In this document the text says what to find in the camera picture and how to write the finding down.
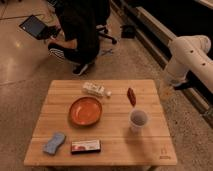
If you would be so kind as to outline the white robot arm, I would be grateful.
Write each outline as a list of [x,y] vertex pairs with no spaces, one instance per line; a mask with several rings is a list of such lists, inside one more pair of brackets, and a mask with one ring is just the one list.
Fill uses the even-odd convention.
[[172,95],[172,88],[183,85],[189,71],[213,93],[213,60],[207,56],[211,40],[205,35],[180,36],[169,42],[172,55],[164,68],[159,94],[163,100]]

